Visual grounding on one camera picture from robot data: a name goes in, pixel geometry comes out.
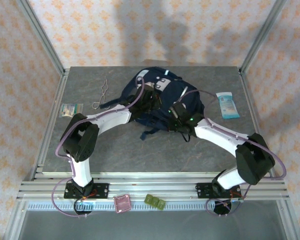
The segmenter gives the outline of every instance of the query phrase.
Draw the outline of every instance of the gray tabletop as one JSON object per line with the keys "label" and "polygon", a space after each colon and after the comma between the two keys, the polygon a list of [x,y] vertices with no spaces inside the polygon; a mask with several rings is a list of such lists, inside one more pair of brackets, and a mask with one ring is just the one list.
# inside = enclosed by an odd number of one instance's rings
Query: gray tabletop
{"label": "gray tabletop", "polygon": [[[142,67],[71,67],[62,104],[84,104],[83,114],[101,112],[92,108],[101,95],[105,78],[108,82],[106,101],[120,96],[124,86]],[[254,125],[248,103],[236,67],[230,66],[182,66],[168,69],[200,90],[212,93],[232,92],[240,118],[223,119],[218,101],[207,116],[231,130],[252,134]],[[201,93],[204,104],[210,96]],[[55,156],[61,135],[70,117],[57,116],[44,162],[44,172],[70,172],[69,164]],[[185,142],[180,133],[159,131],[148,135],[145,141],[140,135],[148,130],[136,122],[112,128],[98,137],[94,153],[90,157],[90,170],[99,172],[219,172],[235,166],[235,158],[222,148],[202,139],[191,138]]]}

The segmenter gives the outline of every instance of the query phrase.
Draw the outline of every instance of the navy backpack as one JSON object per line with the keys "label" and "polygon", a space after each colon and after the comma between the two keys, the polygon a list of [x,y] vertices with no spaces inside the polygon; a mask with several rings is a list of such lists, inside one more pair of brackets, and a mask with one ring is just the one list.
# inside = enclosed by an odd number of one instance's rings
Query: navy backpack
{"label": "navy backpack", "polygon": [[[135,119],[137,123],[152,128],[150,131],[143,132],[140,138],[144,140],[148,134],[154,134],[159,130],[169,131],[168,124],[171,118],[169,108],[185,93],[196,90],[196,88],[167,69],[157,66],[147,67],[139,71],[125,86],[121,97],[100,105],[100,108],[107,108],[113,104],[127,100],[132,90],[136,88],[136,79],[139,76],[143,77],[145,84],[148,83],[148,85],[150,84],[154,87],[154,91],[159,95],[161,101],[159,109],[143,113],[139,118]],[[195,113],[204,113],[204,105],[200,100],[200,93],[198,91],[184,96],[181,102],[192,115]],[[186,142],[190,140],[190,136],[188,140],[186,140],[184,135],[182,136]]]}

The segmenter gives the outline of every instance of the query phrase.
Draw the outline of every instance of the floral wallpaper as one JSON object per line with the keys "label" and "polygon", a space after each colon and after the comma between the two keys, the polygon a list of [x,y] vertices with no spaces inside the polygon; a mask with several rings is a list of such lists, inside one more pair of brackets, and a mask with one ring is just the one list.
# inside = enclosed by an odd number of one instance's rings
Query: floral wallpaper
{"label": "floral wallpaper", "polygon": [[286,2],[247,81],[261,132],[287,168],[285,180],[300,225],[300,0]]}
{"label": "floral wallpaper", "polygon": [[275,0],[29,0],[65,68],[240,66]]}
{"label": "floral wallpaper", "polygon": [[0,0],[0,239],[31,170],[59,74],[15,0]]}

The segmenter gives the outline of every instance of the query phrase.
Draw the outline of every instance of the blue package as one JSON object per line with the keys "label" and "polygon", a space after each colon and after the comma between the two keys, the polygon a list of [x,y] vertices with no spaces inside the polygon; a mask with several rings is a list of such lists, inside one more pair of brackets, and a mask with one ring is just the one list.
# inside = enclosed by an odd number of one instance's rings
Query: blue package
{"label": "blue package", "polygon": [[224,119],[240,118],[231,92],[219,92],[216,96],[219,99],[221,114]]}

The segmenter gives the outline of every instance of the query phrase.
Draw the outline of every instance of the black bracket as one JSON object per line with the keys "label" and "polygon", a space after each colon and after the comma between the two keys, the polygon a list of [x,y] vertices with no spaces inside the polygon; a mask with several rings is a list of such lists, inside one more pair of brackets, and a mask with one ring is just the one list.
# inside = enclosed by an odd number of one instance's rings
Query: black bracket
{"label": "black bracket", "polygon": [[211,182],[199,182],[195,186],[198,199],[231,199],[239,198],[241,196],[240,186],[233,186],[231,189],[225,190],[224,192],[217,193],[213,189]]}
{"label": "black bracket", "polygon": [[[109,183],[93,183],[91,192],[94,191],[96,191],[96,194],[89,196],[89,199],[107,199],[109,194]],[[80,199],[82,197],[83,194],[72,182],[66,184],[63,198]]]}

